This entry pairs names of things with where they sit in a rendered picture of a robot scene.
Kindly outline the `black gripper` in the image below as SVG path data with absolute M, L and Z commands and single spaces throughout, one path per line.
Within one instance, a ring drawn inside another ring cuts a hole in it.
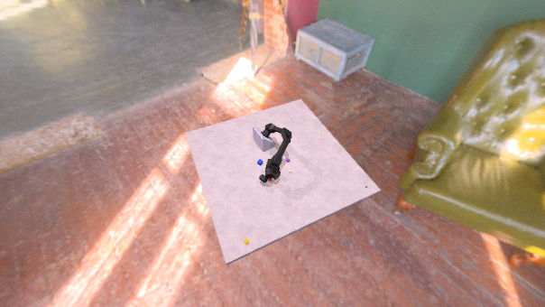
M 279 171 L 279 170 L 280 170 L 280 167 L 279 167 L 276 171 Z M 267 181 L 268 181 L 268 179 L 265 178 L 265 175 L 263 175 L 263 174 L 259 177 L 259 179 L 260 179 L 262 182 L 267 182 Z

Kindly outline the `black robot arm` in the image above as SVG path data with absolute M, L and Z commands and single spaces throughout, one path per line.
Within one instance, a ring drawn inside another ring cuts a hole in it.
M 265 125 L 265 129 L 261 133 L 263 134 L 263 136 L 268 138 L 270 133 L 275 133 L 275 132 L 282 134 L 283 141 L 278 152 L 272 157 L 272 159 L 268 159 L 266 163 L 265 178 L 267 179 L 274 178 L 275 180 L 277 180 L 281 172 L 276 170 L 281 165 L 282 156 L 288 144 L 291 142 L 291 131 L 289 131 L 285 127 L 279 128 L 278 126 L 275 126 L 274 124 L 270 123 Z M 274 165 L 276 167 L 274 167 Z

